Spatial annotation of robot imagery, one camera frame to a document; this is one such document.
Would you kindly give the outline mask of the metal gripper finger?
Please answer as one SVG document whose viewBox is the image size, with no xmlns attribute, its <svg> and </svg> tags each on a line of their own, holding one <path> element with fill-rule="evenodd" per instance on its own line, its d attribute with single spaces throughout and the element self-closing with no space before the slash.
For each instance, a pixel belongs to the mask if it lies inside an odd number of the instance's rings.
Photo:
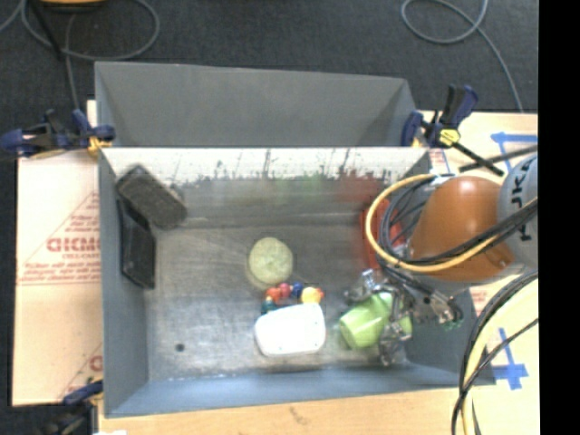
<svg viewBox="0 0 580 435">
<path fill-rule="evenodd" d="M 378 348 L 381 363 L 384 366 L 402 364 L 406 358 L 404 339 L 406 331 L 402 325 L 402 319 L 390 321 L 386 324 L 379 337 Z"/>
<path fill-rule="evenodd" d="M 373 295 L 397 292 L 395 286 L 379 270 L 367 269 L 345 290 L 344 300 L 348 305 L 355 305 L 370 299 Z"/>
</svg>

